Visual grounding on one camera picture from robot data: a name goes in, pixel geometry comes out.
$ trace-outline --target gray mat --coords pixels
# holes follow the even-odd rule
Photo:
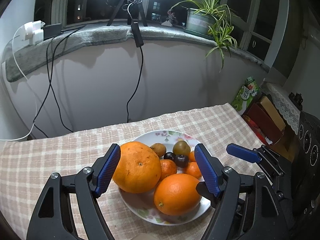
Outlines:
[[[208,47],[216,46],[214,41],[210,41],[201,37],[197,37],[185,33],[182,29],[173,27],[140,27],[141,35],[146,41],[183,41],[186,43],[205,45]],[[65,32],[63,35],[58,36],[49,47],[48,59],[52,61],[53,48],[70,32]],[[130,26],[99,26],[87,25],[80,31],[72,34],[68,39],[64,40],[57,48],[54,59],[57,59],[65,54],[73,52],[77,49],[98,46],[104,44],[113,44],[133,39],[133,34]],[[36,69],[46,65],[46,48],[51,39],[43,41],[36,46],[25,47],[15,53],[16,60],[25,75],[35,71]],[[254,56],[244,52],[240,49],[231,51],[242,58],[246,58],[252,62],[261,65],[266,71],[263,62]],[[9,82],[15,82],[22,78],[22,74],[17,68],[11,51],[11,42],[6,46],[4,57],[6,61],[6,77]]]

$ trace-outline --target metal bolt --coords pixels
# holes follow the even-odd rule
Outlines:
[[[55,173],[51,174],[50,178],[51,179],[56,179],[58,176],[59,176],[59,174],[55,172]]]
[[[263,179],[265,177],[264,173],[262,173],[262,172],[258,172],[257,176],[260,179]]]
[[[284,194],[283,194],[283,192],[281,192],[281,191],[279,191],[279,192],[277,193],[277,195],[278,195],[279,198],[283,198],[283,197],[284,197]]]
[[[230,173],[230,172],[232,171],[232,168],[226,166],[226,167],[223,168],[223,171],[224,171],[225,173]]]
[[[85,167],[82,171],[83,173],[88,174],[92,171],[92,169],[90,167]]]

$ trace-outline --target black speaker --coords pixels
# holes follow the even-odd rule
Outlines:
[[[320,193],[320,120],[301,112],[298,138],[300,151],[293,160],[291,175],[294,215],[314,207]]]

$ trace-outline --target tripod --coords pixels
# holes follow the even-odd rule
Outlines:
[[[111,26],[111,24],[113,23],[113,20],[114,20],[115,17],[116,17],[116,14],[118,13],[119,9],[122,7],[124,1],[125,1],[125,0],[120,0],[120,1],[119,1],[119,3],[117,4],[115,10],[113,11],[113,14],[112,14],[111,17],[110,17],[110,20],[108,21],[107,26]],[[133,3],[133,4],[132,4],[132,7],[133,7],[133,8],[138,7],[139,13],[140,13],[140,15],[141,15],[141,20],[142,20],[143,26],[148,27],[146,15],[144,14],[144,10],[143,10],[142,3],[141,3],[141,2],[139,2],[139,3]],[[128,24],[128,25],[131,25],[131,22],[132,22],[132,18],[131,18],[131,16],[130,16],[130,14],[128,14],[128,22],[127,22],[127,24]]]

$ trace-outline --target plate rim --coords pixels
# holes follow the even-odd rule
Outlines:
[[[181,133],[181,134],[188,135],[187,133],[184,133],[184,132],[181,132],[181,131],[177,131],[177,130],[158,129],[158,130],[152,130],[152,131],[149,131],[149,132],[145,132],[145,133],[137,136],[136,138],[134,138],[132,141],[136,141],[138,138],[140,138],[140,137],[143,136],[143,135],[146,135],[146,134],[149,134],[149,133],[158,132],[158,131],[172,131],[172,132],[178,132],[178,133]],[[190,136],[190,135],[188,135],[188,136],[191,137],[193,140],[196,140],[198,143],[201,143],[201,142],[199,142],[197,139],[193,138],[192,136]],[[149,223],[152,223],[152,224],[155,224],[155,225],[159,225],[159,226],[179,226],[179,225],[183,225],[183,224],[192,222],[192,221],[198,219],[199,217],[201,217],[201,216],[210,208],[210,206],[211,206],[211,205],[209,204],[206,208],[204,208],[204,211],[203,211],[198,217],[196,217],[196,218],[194,218],[193,220],[190,220],[190,221],[185,221],[185,222],[181,222],[181,223],[177,223],[177,224],[172,224],[172,223],[170,223],[170,224],[156,223],[156,222],[154,222],[154,221],[147,220],[146,218],[140,216],[133,208],[131,208],[131,207],[129,206],[129,204],[124,200],[124,198],[123,198],[123,196],[122,196],[121,189],[120,189],[119,187],[118,187],[118,192],[119,192],[119,194],[120,194],[120,196],[121,196],[122,201],[124,202],[124,204],[128,207],[128,209],[129,209],[132,213],[134,213],[136,216],[138,216],[139,218],[141,218],[141,219],[143,219],[143,220],[145,220],[145,221],[147,221],[147,222],[149,222]],[[201,205],[201,200],[202,200],[202,199],[206,199],[206,198],[202,196],[201,199],[200,199],[199,205]]]

